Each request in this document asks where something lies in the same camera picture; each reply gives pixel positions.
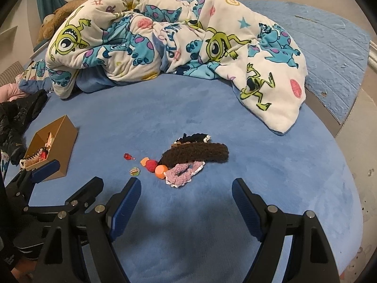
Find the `bed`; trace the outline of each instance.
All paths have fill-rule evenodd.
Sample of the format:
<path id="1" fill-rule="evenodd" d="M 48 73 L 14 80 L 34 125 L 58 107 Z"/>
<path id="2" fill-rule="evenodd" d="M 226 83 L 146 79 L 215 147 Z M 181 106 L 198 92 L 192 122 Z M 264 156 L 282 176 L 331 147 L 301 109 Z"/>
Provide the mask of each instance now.
<path id="1" fill-rule="evenodd" d="M 341 273 L 359 248 L 362 214 L 335 140 L 305 104 L 295 126 L 278 136 L 229 89 L 226 81 L 165 74 L 68 101 L 52 94 L 27 130 L 26 143 L 64 114 L 79 134 L 67 176 L 36 186 L 30 204 L 60 204 L 94 176 L 104 180 L 96 202 L 104 203 L 138 166 L 141 197 L 114 243 L 131 282 L 241 282 L 259 247 L 232 199 L 231 183 L 241 177 L 266 203 L 284 212 L 314 210 Z M 142 168 L 139 160 L 159 159 L 184 132 L 208 133 L 214 142 L 225 143 L 229 161 L 207 163 L 192 182 L 175 189 Z M 137 160 L 126 161 L 126 152 Z M 18 167 L 10 166 L 6 182 L 17 172 Z M 274 282 L 283 277 L 290 241 L 286 237 Z M 98 282 L 89 248 L 84 250 L 91 279 Z"/>

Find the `brown fuzzy headband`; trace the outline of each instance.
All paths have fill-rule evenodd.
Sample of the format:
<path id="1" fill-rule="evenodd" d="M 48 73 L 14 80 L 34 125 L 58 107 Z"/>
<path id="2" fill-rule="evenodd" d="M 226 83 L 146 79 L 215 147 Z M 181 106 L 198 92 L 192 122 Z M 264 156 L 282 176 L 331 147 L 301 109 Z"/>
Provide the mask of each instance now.
<path id="1" fill-rule="evenodd" d="M 195 161 L 226 162 L 228 157 L 229 151 L 225 144 L 194 142 L 181 144 L 165 151 L 158 164 L 171 169 L 177 164 Z"/>

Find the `box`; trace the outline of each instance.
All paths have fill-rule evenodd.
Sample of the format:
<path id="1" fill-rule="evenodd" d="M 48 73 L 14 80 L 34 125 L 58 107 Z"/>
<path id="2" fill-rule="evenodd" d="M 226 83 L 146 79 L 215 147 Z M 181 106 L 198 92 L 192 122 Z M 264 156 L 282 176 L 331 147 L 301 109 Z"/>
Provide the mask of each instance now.
<path id="1" fill-rule="evenodd" d="M 60 117 L 59 119 L 56 119 L 54 122 L 46 125 L 35 133 L 33 139 L 31 140 L 29 148 L 26 151 L 25 157 L 31 156 L 39 148 L 44 147 L 48 140 L 48 135 L 50 132 L 55 137 L 55 139 L 51 145 L 47 158 L 26 168 L 26 170 L 29 171 L 34 168 L 39 168 L 47 162 L 57 159 L 60 163 L 59 171 L 46 178 L 44 181 L 61 178 L 67 174 L 69 159 L 72 153 L 73 145 L 75 144 L 78 131 L 71 120 L 69 120 L 67 115 Z"/>

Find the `brown stuffed animal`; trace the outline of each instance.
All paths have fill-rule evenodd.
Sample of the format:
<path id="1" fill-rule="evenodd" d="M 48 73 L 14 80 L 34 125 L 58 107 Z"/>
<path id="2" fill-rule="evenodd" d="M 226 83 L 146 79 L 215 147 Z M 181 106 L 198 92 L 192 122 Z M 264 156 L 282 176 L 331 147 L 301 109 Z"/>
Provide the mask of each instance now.
<path id="1" fill-rule="evenodd" d="M 81 4 L 88 0 L 73 0 L 67 2 L 62 7 L 58 8 L 53 12 L 53 18 L 49 21 L 44 22 L 38 34 L 37 43 L 39 44 L 44 39 L 51 39 L 55 31 L 62 25 L 62 23 L 67 19 L 67 17 L 73 13 L 73 11 L 78 8 Z"/>

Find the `white blanket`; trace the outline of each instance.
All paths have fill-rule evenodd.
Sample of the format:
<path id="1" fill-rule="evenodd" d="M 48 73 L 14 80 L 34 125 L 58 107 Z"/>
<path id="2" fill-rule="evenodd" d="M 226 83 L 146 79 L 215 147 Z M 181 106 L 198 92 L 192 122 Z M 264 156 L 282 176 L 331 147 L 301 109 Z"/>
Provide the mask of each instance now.
<path id="1" fill-rule="evenodd" d="M 236 0 L 88 0 L 56 31 L 46 65 L 61 98 L 78 69 L 98 65 L 114 81 L 161 71 L 224 78 L 277 133 L 289 130 L 305 100 L 307 67 L 296 43 Z"/>

